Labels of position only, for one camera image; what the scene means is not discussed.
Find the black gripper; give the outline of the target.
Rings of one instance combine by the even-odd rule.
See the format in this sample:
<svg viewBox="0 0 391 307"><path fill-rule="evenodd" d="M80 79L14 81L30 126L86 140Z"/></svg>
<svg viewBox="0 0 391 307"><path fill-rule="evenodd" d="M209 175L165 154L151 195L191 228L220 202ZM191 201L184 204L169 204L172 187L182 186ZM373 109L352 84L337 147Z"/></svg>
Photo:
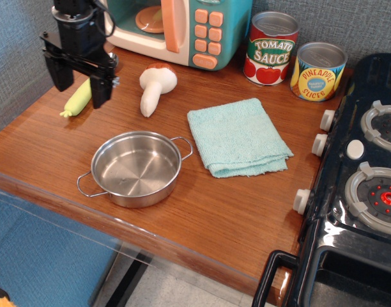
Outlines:
<svg viewBox="0 0 391 307"><path fill-rule="evenodd" d="M100 108L111 99L118 63L116 56L104 50L104 43L110 36L105 32L105 13L52 12L52 16L58 32L44 32L41 38L54 86L60 92L67 90L73 84L73 71L76 70L89 77L93 108Z"/></svg>

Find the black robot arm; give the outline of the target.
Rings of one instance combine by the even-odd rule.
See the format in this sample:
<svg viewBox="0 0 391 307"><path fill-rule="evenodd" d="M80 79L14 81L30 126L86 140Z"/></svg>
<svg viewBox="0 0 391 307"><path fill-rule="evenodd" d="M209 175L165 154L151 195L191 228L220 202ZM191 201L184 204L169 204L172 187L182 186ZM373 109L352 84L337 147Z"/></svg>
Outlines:
<svg viewBox="0 0 391 307"><path fill-rule="evenodd" d="M115 71L118 57L105 51L104 44L112 36L105 30L105 18L114 22L108 8L100 1L54 1L51 9L57 22L57 33L44 31L45 56L54 86L67 90L74 82L75 71L89 77L93 107L98 109L111 99L112 89L118 83Z"/></svg>

